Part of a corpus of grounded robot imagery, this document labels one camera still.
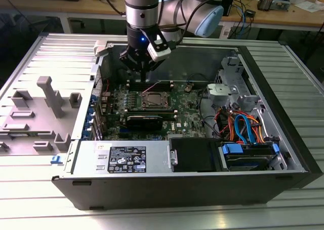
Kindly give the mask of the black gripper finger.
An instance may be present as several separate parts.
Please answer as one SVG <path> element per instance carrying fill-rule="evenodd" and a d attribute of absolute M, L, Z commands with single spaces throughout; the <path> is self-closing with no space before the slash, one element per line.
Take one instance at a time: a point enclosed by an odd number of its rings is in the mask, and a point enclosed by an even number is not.
<path fill-rule="evenodd" d="M 131 71 L 139 72 L 141 82 L 145 82 L 145 52 L 143 50 L 126 47 L 120 53 L 119 60 Z"/>
<path fill-rule="evenodd" d="M 146 74 L 148 72 L 154 71 L 161 64 L 162 61 L 158 61 L 158 62 L 153 61 L 148 51 L 146 51 L 144 55 L 144 80 L 146 80 Z"/>

